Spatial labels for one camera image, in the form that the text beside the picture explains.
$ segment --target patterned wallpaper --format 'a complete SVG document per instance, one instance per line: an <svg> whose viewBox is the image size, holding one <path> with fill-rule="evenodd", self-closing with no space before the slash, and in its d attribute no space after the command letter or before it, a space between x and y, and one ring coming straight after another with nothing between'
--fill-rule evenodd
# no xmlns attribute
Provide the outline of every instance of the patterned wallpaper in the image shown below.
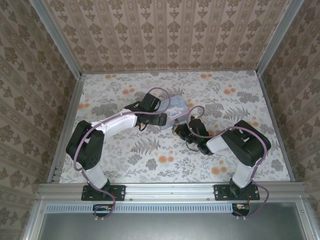
<svg viewBox="0 0 320 240"><path fill-rule="evenodd" d="M0 1L0 239L19 239L75 79L28 0Z"/></svg>
<svg viewBox="0 0 320 240"><path fill-rule="evenodd" d="M305 0L263 73L298 181L320 222L320 1Z"/></svg>
<svg viewBox="0 0 320 240"><path fill-rule="evenodd" d="M255 69L290 0L44 0L83 72Z"/></svg>

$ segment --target wire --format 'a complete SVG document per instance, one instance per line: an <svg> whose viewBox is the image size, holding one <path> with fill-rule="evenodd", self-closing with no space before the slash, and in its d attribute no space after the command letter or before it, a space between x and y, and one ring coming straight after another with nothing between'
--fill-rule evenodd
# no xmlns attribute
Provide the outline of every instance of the wire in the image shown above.
<svg viewBox="0 0 320 240"><path fill-rule="evenodd" d="M163 89L163 88L161 88L161 87L153 87L153 88L151 88L151 89L148 91L148 93L150 93L151 91L153 91L153 90L155 90L155 89L159 89L159 90L162 90L163 92L165 92L165 94L167 95L167 97L168 97L168 99L169 99L168 105L167 105L167 107L166 107L164 110L158 111L158 112L128 111L128 112L122 112L122 113L119 113L119 114L117 114L117 115L111 116L111 117L109 117L109 118L101 121L100 123L94 125L92 128L90 128L90 129L86 132L86 134L83 136L83 138L81 139L81 141L80 141L80 143L79 143L79 145L78 145L78 148L77 148L76 151L75 151L74 158L73 158L73 168L74 168L74 170L76 170L77 172L81 172L82 175L83 175L83 177L86 179L86 181L88 182L88 184L89 184L93 189L95 189L95 190L98 191L98 192L107 194L109 197L112 198L112 202L113 202L113 203L112 203L112 208L111 208L110 212L105 216L105 218L107 218L108 216L110 216L110 214L114 211L114 209L115 209L115 207L116 207L116 199L115 199L115 197L114 197L112 194L110 194L109 192L104 191L104 190L102 190L102 189L97 188L96 186L94 186L94 185L90 182L88 176L85 174L84 169L83 169L82 167L81 167L81 168L78 168L78 167L77 167L77 158L78 158L80 149L81 149L82 145L84 144L85 140L87 139L87 137L90 135L90 133L91 133L93 130L95 130L96 128L100 127L101 125L106 124L106 123L108 123L108 122L110 122L110 121L112 121L112 120L114 120L114 119L117 119L117 118L119 118L119 117L126 116L126 115L135 115L135 114L158 115L158 114L161 114L161 113L165 113L165 112L169 109L169 106L170 106L170 104L171 104L171 96L170 96L170 93L169 93L167 90L165 90L165 89Z"/></svg>
<svg viewBox="0 0 320 240"><path fill-rule="evenodd" d="M139 131L142 132L143 130L146 129L146 127L148 126L148 123L144 125L144 128L141 129L141 124L139 125Z"/></svg>
<svg viewBox="0 0 320 240"><path fill-rule="evenodd" d="M249 207L250 207L250 196L249 196L249 194L247 194L247 197L248 197L248 201L246 202L246 204L249 205Z"/></svg>
<svg viewBox="0 0 320 240"><path fill-rule="evenodd" d="M93 215L96 217L96 218L95 218L96 220L98 219L97 210L98 210L98 209L101 209L101 208L105 208L105 206L104 206L104 205L97 205L97 206L94 207Z"/></svg>
<svg viewBox="0 0 320 240"><path fill-rule="evenodd" d="M244 217L240 212L236 211L236 210L233 210L234 213L238 214L239 217Z"/></svg>
<svg viewBox="0 0 320 240"><path fill-rule="evenodd" d="M185 142L185 145L186 145L186 147L187 147L189 150L194 151L194 152L199 152L199 150L191 149L191 148L188 146L187 142Z"/></svg>
<svg viewBox="0 0 320 240"><path fill-rule="evenodd" d="M257 163L256 163L256 165L255 165L255 167L254 167L254 169L253 169L253 171L252 171L252 174L251 174L251 176L250 176L250 180L251 180L251 182L252 182L253 184L255 184L257 187L262 188L263 190L266 191L266 197L265 197L262 205L258 208L258 210L256 210L255 212L253 212L253 213L251 213L251 214L249 214L249 215L247 215L247 216L245 216L245 217L248 218L248 217L251 217L251 216L255 215L256 213L258 213L258 212L261 210L261 208L267 203L267 201L268 201L268 199L269 199L269 191L268 191L264 186L261 186L260 184L257 184L257 183L254 181L254 179L253 179L254 176L255 176L255 174L256 174L256 172L257 172L257 170L258 170L259 165L265 160L265 158L266 158L266 156L267 156L268 150L267 150L267 146L266 146L265 142L264 142L264 141L261 139L261 137L259 137L255 132L253 132L253 131L245 128L245 127L241 127L241 126L230 126L230 127L227 127L226 129L224 129L224 130L222 130L222 131L214 134L213 136L202 136L202 135L199 135L199 134L195 133L194 131L192 131L191 127L189 126L189 122L188 122L188 119L189 119L189 117L190 117L191 112L192 112L194 109L196 109L196 108L201 108L201 109L202 109L202 113L201 113L200 116L198 116L198 118L200 118L201 116L203 116L204 113L205 113L205 108L204 108L203 106L197 105L197 106L194 106L193 108L191 108L190 111L189 111L189 113L188 113L188 115L187 115L186 125L187 125L188 129L190 130L190 132L191 132L194 136L197 136L197 137L199 137L199 138L211 139L211 138L217 137L217 136L225 133L225 132L228 131L228 130L238 129L238 130L242 130L242 131L245 131L245 132L247 132L247 133L250 133L251 135L253 135L254 137L256 137L256 138L259 140L259 142L261 143L261 145L262 145L262 147L263 147L263 150L264 150L264 153L263 153L263 156L261 157L261 159L260 159L259 161L257 161Z"/></svg>

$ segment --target black mounting bracket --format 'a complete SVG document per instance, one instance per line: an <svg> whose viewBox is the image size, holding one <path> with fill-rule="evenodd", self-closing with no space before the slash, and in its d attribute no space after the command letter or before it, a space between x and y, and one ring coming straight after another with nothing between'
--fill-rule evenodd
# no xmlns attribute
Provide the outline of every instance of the black mounting bracket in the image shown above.
<svg viewBox="0 0 320 240"><path fill-rule="evenodd" d="M112 194L116 201L124 201L126 196L125 185L110 185L108 192ZM90 185L83 186L82 201L112 201L112 198L103 192L93 189Z"/></svg>
<svg viewBox="0 0 320 240"><path fill-rule="evenodd" d="M213 185L213 193L216 201L247 201L248 195L250 197L250 201L252 200L260 200L258 187L254 184L249 184L245 187L245 191L243 194L239 195L238 198L235 198L230 190L229 184L217 184Z"/></svg>

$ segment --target metal edge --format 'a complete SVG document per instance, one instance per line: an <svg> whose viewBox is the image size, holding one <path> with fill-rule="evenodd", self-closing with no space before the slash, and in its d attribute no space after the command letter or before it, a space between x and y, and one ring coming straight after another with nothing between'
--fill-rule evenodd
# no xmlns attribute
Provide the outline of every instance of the metal edge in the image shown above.
<svg viewBox="0 0 320 240"><path fill-rule="evenodd" d="M319 240L319 227L309 202L296 202L296 208L307 240Z"/></svg>
<svg viewBox="0 0 320 240"><path fill-rule="evenodd" d="M76 80L81 78L81 68L78 65L77 61L73 58L73 54L68 47L63 35L58 30L55 21L51 17L44 1L42 0L30 0L32 6L34 7L36 13L39 15L42 23L44 24L46 30L49 32L52 37L55 45L59 49L61 55L63 56L65 62L69 66L72 74Z"/></svg>
<svg viewBox="0 0 320 240"><path fill-rule="evenodd" d="M309 221L311 223L315 239L320 240L320 229L315 217L315 212L312 209L310 202L304 202L303 205L305 208L306 215L309 217Z"/></svg>
<svg viewBox="0 0 320 240"><path fill-rule="evenodd" d="M256 67L258 75L262 75L267 68L270 60L274 56L279 44L284 38L289 26L294 20L298 10L300 9L304 0L291 0L288 7L284 11L282 18L280 19L278 26L276 27L273 36L271 37L267 47L265 48L258 65Z"/></svg>
<svg viewBox="0 0 320 240"><path fill-rule="evenodd" d="M78 105L80 102L81 94L84 87L84 80L81 78L79 81L75 83L75 87L73 90L73 94L71 97L70 105L68 108L68 111L65 116L64 124L62 127L61 135L59 138L58 145L56 147L56 151L53 157L52 166L50 169L50 173L47 179L47 183L51 183L54 178L55 170L56 168L62 167L62 161L66 159L66 145L68 143L68 140L70 139L74 122L76 119L76 114L78 110Z"/></svg>
<svg viewBox="0 0 320 240"><path fill-rule="evenodd" d="M243 201L215 201L213 185L225 182L210 183L135 183L126 185L125 202L132 203L239 203ZM301 182L264 181L259 182L270 192L270 203L299 202L307 199ZM40 184L37 202L46 203L84 203L81 201L85 183ZM263 202L267 193L259 189L260 200ZM92 203L110 203L109 201L91 201Z"/></svg>
<svg viewBox="0 0 320 240"><path fill-rule="evenodd" d="M28 224L25 228L22 240L38 240L41 227L45 218L47 204L44 202L33 205Z"/></svg>
<svg viewBox="0 0 320 240"><path fill-rule="evenodd" d="M39 208L40 208L40 203L35 203L33 205L28 223L27 223L25 230L24 230L24 235L23 235L22 240L30 240L31 239L31 234L32 234L33 229L35 227L36 217L38 215Z"/></svg>
<svg viewBox="0 0 320 240"><path fill-rule="evenodd" d="M271 118L271 121L272 121L272 124L273 124L273 127L274 127L275 135L276 135L276 137L277 137L277 139L279 141L279 145L280 145L280 149L281 149L281 152L282 152L282 155L283 155L283 159L284 159L284 162L285 162L286 169L288 170L288 174L289 174L290 180L294 182L295 181L295 176L294 176L294 173L292 171L292 168L291 168L291 165L290 165L290 161L289 161L289 158L288 158L288 155L287 155L287 151L286 151L284 142L282 140L282 137L281 137L281 134L280 134L280 131L279 131L279 128L278 128L278 124L277 124L277 121L276 121L276 118L275 118L275 115L274 115L274 112L273 112L273 109L271 107L271 103L270 103L270 100L269 100L269 97L268 97L268 93L267 93L267 90L266 90L266 87L265 87L265 84L264 84L264 81L263 81L261 75L258 75L258 80L259 80L259 83L260 83L262 94L264 96L266 107L268 108L269 115L270 115L270 118Z"/></svg>
<svg viewBox="0 0 320 240"><path fill-rule="evenodd" d="M185 72L241 72L241 71L255 71L253 68L244 68L244 69L162 69L162 70L134 70L134 71L84 71L84 75L95 75L95 74L144 74L144 73L185 73Z"/></svg>

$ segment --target floral tablecloth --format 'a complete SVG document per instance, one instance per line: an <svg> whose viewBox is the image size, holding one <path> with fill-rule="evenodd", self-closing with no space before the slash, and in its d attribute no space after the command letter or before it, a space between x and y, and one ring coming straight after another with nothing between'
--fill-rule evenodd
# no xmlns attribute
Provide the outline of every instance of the floral tablecloth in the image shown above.
<svg viewBox="0 0 320 240"><path fill-rule="evenodd" d="M201 118L210 134L245 120L271 142L271 149L255 176L259 181L289 181L278 139L254 71L155 72L85 75L74 127L112 116L141 100L149 89L162 87L181 95L192 108L205 107ZM160 99L166 95L152 92ZM126 129L105 139L99 163L113 183L185 183L229 181L238 160L229 150L206 156L187 149L171 128L147 126ZM83 177L66 157L60 183L82 183Z"/></svg>

